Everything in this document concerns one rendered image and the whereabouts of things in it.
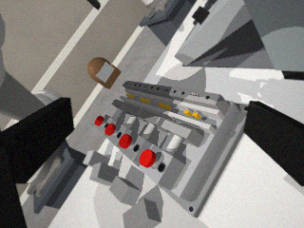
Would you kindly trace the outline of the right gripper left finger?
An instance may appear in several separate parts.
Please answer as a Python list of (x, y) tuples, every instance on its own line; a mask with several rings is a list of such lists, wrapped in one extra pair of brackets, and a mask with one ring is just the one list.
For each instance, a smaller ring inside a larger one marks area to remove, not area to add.
[(0, 228), (28, 228), (15, 183), (26, 184), (73, 130), (70, 98), (0, 129)]

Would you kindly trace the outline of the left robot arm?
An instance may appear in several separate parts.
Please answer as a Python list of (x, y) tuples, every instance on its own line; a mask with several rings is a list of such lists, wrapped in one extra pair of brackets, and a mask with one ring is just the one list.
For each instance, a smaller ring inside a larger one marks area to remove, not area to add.
[[(148, 11), (145, 17), (151, 18), (155, 13), (162, 12), (166, 9), (166, 6), (170, 0), (142, 0), (148, 7)], [(148, 15), (148, 16), (147, 16)]]

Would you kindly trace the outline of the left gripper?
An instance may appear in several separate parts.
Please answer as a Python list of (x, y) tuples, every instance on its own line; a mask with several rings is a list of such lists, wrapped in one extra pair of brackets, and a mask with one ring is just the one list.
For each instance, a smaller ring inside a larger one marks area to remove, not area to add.
[(101, 4), (97, 0), (87, 0), (96, 10), (99, 10)]

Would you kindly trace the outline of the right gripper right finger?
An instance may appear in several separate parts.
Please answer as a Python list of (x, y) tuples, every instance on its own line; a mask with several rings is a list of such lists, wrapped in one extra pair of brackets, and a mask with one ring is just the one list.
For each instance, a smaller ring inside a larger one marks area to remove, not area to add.
[(249, 101), (243, 132), (304, 186), (304, 123), (260, 101)]

